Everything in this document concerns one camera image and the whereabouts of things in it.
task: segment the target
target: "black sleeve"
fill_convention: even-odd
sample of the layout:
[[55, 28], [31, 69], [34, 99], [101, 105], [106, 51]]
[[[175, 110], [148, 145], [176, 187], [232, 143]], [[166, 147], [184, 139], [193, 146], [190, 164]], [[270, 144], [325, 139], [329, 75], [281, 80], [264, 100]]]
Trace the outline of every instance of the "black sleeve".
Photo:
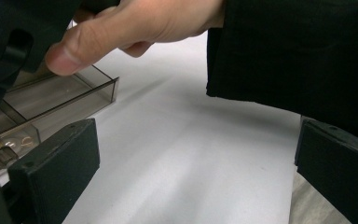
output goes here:
[[207, 94], [358, 135], [358, 1], [227, 0], [208, 33]]

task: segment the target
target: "human hand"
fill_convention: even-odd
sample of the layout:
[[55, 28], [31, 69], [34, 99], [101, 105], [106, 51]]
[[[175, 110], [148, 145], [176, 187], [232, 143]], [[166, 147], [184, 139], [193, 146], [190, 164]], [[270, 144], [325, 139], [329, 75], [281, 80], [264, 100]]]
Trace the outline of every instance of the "human hand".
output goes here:
[[46, 55], [48, 68], [72, 75], [113, 49], [142, 56], [154, 43], [173, 42], [223, 27], [225, 0], [122, 0], [97, 15], [76, 13], [80, 23]]

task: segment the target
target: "white table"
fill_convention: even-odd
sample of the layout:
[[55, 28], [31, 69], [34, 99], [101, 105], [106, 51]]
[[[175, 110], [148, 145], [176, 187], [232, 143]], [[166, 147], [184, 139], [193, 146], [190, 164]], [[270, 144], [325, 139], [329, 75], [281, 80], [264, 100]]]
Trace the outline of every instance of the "white table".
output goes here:
[[120, 76], [97, 120], [101, 168], [64, 223], [287, 223], [299, 115], [211, 98], [206, 35], [97, 65]]

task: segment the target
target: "gray floor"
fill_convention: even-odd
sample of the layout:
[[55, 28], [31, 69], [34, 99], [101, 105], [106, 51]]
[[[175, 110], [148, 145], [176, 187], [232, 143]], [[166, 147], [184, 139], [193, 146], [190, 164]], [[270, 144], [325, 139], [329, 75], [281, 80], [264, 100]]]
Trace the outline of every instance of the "gray floor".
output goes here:
[[290, 224], [348, 224], [350, 223], [308, 181], [295, 174]]

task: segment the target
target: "black fabric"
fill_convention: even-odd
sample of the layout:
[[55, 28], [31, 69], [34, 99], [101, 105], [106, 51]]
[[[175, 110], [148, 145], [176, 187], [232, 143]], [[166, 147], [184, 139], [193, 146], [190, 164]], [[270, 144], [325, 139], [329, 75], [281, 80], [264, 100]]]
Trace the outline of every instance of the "black fabric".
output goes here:
[[358, 1], [227, 0], [207, 94], [271, 105], [358, 136]]

